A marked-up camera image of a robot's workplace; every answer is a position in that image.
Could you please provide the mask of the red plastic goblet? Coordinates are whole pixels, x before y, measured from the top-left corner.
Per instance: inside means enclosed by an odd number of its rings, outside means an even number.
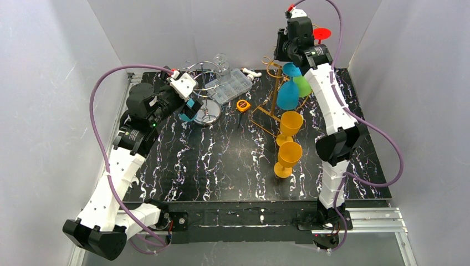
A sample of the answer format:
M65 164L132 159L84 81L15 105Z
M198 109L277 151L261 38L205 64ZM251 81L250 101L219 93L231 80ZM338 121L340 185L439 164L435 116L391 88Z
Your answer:
M317 44L320 45L322 41L331 37L331 30L323 27L314 28L313 37L317 41Z

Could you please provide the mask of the chrome spiral glass rack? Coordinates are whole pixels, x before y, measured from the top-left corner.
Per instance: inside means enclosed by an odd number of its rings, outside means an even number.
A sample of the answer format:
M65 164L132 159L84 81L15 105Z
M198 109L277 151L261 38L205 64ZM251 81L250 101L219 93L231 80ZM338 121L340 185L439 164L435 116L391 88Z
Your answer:
M199 82L190 99L200 99L203 102L195 119L190 122L203 127L214 124L221 115L221 106L207 95L205 86L210 81L218 79L219 69L217 65L213 62L202 61L194 64L188 63L182 70Z

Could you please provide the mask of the green plastic goblet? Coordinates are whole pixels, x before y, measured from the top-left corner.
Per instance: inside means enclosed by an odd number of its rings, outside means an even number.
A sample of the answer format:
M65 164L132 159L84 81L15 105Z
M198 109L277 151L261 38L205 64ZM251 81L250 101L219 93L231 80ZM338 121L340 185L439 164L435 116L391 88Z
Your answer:
M299 97L304 98L311 93L311 86L303 76L295 76L292 78L293 82L299 89Z

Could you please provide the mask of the clear glass wine glass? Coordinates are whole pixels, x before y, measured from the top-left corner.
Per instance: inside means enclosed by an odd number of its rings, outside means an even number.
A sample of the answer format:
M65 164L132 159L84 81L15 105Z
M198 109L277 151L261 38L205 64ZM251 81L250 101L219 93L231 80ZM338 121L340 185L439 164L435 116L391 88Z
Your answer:
M229 67L228 56L224 53L216 54L213 58L213 62L219 69L218 80L224 84L231 79L231 70Z

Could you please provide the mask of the blue plastic goblet back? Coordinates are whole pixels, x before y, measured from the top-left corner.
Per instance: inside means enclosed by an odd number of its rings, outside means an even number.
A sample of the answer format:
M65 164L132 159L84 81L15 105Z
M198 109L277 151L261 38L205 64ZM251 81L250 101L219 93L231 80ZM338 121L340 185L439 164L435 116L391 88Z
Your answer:
M301 76L301 72L293 63L286 63L282 71L289 80L280 87L276 104L282 110L294 110L298 106L300 92L293 78Z

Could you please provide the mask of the blue plastic goblet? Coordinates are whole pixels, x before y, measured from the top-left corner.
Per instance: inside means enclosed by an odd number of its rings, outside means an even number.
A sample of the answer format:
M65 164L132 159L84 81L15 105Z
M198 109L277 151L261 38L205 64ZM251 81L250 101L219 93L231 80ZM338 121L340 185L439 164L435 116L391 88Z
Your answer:
M301 76L301 72L293 63L286 63L282 71L289 80L280 87L276 104L282 110L294 110L298 106L300 92L293 78Z
M190 122L194 120L195 111L193 110L195 102L192 99L189 99L183 106L181 112L179 113L179 118L184 122Z

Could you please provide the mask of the gold wire glass rack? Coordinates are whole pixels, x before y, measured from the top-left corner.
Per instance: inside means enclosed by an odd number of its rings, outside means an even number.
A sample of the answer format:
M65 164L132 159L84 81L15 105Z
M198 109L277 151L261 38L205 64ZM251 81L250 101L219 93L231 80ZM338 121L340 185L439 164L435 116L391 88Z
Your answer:
M254 110L251 111L251 116L249 118L250 122L255 126L262 129L264 132L272 135L276 138L280 134L280 130L277 129L268 129L260 123L256 122L254 118L259 117L260 121L263 121L264 117L268 117L269 121L280 123L280 116L276 116L276 108L280 109L277 105L279 90L285 83L292 80L292 77L283 73L283 66L274 62L274 59L264 56L267 60L266 62L262 60L262 64L266 65L267 74L275 80L275 85L272 91L269 93L268 97L259 104Z

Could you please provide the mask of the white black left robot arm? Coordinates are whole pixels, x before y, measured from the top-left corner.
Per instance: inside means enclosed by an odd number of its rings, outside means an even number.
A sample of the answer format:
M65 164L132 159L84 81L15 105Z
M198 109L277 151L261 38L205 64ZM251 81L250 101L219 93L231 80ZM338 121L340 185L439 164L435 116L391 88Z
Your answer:
M163 202L148 200L133 210L121 209L119 203L137 181L136 173L158 138L158 124L176 111L189 118L199 111L202 103L191 99L197 86L195 81L174 81L131 87L105 171L84 209L63 225L75 245L114 260L131 237L160 223L168 210Z

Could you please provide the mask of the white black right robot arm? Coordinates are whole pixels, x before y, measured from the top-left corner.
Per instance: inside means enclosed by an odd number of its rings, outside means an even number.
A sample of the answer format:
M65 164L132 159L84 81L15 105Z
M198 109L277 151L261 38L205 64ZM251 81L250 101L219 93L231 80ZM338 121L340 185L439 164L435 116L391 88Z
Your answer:
M334 73L333 57L326 45L314 43L310 18L287 19L278 30L274 58L293 63L311 86L326 125L326 136L315 143L322 161L322 185L317 209L324 219L344 211L344 176L351 157L367 135L367 128L344 109L345 99Z

